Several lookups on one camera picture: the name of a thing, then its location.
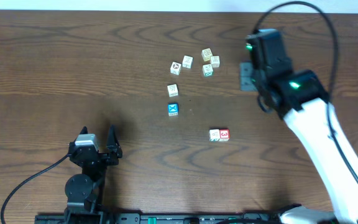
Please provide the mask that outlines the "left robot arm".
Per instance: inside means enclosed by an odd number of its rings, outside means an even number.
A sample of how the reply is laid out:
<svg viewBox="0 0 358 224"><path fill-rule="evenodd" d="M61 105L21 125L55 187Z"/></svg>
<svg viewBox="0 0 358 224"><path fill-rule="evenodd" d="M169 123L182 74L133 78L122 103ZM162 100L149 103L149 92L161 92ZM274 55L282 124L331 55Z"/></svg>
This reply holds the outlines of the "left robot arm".
<svg viewBox="0 0 358 224"><path fill-rule="evenodd" d="M69 160L82 168L82 173L70 177L65 185L67 209L71 213L96 214L102 210L107 168L118 165L122 158L114 126L109 128L106 148L106 152L99 151L98 139L87 127L69 143Z"/></svg>

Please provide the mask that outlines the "wooden block red number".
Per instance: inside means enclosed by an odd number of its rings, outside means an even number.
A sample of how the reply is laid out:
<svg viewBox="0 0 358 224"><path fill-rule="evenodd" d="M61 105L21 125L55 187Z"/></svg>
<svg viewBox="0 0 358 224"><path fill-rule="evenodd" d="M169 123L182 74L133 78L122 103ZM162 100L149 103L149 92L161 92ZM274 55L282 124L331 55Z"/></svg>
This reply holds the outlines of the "wooden block red number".
<svg viewBox="0 0 358 224"><path fill-rule="evenodd" d="M219 130L219 141L228 141L230 140L230 131L228 129Z"/></svg>

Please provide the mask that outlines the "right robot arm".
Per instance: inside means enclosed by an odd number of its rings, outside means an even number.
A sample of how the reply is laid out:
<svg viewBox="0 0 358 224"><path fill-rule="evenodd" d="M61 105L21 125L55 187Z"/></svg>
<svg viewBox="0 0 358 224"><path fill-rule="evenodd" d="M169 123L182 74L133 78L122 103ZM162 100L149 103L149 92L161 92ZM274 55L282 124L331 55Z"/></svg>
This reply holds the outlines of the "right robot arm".
<svg viewBox="0 0 358 224"><path fill-rule="evenodd" d="M245 72L264 111L274 110L301 141L329 194L339 223L358 223L358 156L329 94L311 70L294 71L275 29L248 35Z"/></svg>

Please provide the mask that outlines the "wooden block teal side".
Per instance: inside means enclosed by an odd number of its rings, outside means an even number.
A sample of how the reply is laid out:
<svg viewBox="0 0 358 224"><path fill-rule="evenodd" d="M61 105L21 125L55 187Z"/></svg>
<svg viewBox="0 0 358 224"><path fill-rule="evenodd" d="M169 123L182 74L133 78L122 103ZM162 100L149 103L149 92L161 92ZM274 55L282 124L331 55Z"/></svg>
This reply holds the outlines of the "wooden block teal side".
<svg viewBox="0 0 358 224"><path fill-rule="evenodd" d="M209 130L209 140L210 141L219 141L220 140L219 129L210 129Z"/></svg>

